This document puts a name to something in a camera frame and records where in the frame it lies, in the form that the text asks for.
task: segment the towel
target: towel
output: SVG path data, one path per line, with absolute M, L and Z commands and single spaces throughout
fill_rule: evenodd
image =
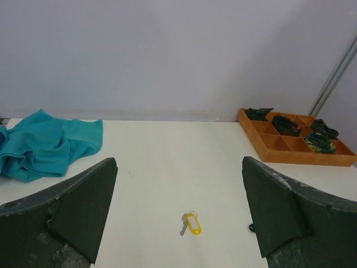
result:
M 64 176 L 71 163 L 102 144 L 102 120 L 64 120 L 39 110 L 13 129 L 0 126 L 0 174 L 22 181 Z

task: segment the table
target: table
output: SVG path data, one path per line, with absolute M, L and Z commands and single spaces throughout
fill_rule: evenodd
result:
M 12 119 L 8 128 L 20 119 Z M 103 148 L 64 178 L 31 183 L 0 178 L 0 204 L 70 178 L 106 157 L 119 171 L 95 268 L 268 267 L 260 257 L 242 179 L 253 147 L 238 123 L 104 121 Z M 354 167 L 268 164 L 357 201 Z M 183 237 L 181 217 L 195 210 L 202 233 Z

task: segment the silver key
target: silver key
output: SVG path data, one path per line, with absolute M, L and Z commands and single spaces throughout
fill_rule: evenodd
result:
M 183 216 L 182 216 L 182 221 L 184 222 L 184 226 L 183 226 L 183 228 L 182 228 L 182 230 L 181 230 L 181 232 L 180 232 L 180 235 L 181 236 L 183 236 L 184 234 L 185 234 L 185 231 L 186 231 L 186 229 L 187 229 L 187 220 L 186 220 L 186 216 L 187 216 L 187 214 L 184 214 Z

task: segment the cloth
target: cloth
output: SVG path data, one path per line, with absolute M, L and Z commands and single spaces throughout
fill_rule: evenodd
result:
M 305 141 L 314 152 L 333 154 L 336 151 L 335 145 L 330 141 L 329 138 L 316 132 L 309 134 L 305 138 Z
M 250 120 L 255 121 L 267 121 L 266 115 L 272 110 L 273 108 L 260 108 L 260 109 L 253 109 L 249 108 L 245 111 L 245 114 L 248 116 Z
M 326 123 L 324 122 L 324 120 L 322 120 L 322 119 L 317 119 L 317 120 L 313 121 L 310 128 L 314 132 L 320 133 L 331 140 L 337 139 L 337 137 L 339 135 L 339 132 L 337 130 L 334 130 L 333 128 L 329 128 L 326 125 Z
M 272 124 L 280 135 L 299 136 L 302 131 L 296 122 L 284 116 L 274 116 Z
M 13 129 L 0 126 L 0 174 L 22 181 L 64 176 L 76 159 L 97 153 L 103 121 L 53 118 L 43 110 Z

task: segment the yellow key tag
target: yellow key tag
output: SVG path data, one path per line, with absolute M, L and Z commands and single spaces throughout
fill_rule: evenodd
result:
M 192 212 L 190 212 L 186 216 L 186 221 L 191 233 L 198 236 L 201 233 L 201 226 L 197 220 L 197 215 L 194 215 Z

